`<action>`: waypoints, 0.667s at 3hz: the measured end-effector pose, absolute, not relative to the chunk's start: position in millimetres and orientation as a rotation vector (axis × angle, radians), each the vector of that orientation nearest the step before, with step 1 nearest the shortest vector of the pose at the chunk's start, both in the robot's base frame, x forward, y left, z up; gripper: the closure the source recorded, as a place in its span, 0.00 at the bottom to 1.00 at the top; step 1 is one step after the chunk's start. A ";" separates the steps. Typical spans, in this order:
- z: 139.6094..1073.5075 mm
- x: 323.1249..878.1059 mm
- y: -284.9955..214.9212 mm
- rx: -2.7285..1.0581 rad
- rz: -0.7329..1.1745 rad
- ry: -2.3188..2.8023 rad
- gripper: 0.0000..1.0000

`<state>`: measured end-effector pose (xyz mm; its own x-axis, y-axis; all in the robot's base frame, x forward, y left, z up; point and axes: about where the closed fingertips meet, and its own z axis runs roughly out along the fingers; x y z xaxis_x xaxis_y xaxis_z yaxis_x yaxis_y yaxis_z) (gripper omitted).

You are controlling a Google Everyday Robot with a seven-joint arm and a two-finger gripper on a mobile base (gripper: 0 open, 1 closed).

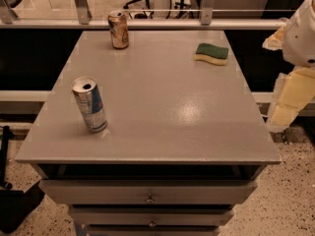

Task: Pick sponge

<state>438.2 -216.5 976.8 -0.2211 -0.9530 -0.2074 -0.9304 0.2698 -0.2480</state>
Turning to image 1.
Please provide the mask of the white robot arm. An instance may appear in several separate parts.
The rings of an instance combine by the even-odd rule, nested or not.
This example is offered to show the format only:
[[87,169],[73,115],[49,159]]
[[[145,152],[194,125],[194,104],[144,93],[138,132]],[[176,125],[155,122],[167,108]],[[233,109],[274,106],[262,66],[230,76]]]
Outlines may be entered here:
[[315,97],[315,0],[304,0],[285,26],[265,39],[263,47],[281,50],[283,59],[294,66],[276,79],[267,114],[269,131],[279,133]]

